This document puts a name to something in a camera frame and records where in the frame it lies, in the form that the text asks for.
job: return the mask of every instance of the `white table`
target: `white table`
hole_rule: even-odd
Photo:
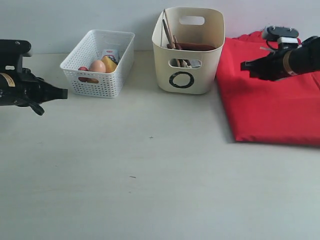
[[[65,57],[24,63],[68,87]],[[319,149],[234,143],[216,88],[164,92],[135,59],[116,99],[0,108],[2,240],[319,238]]]

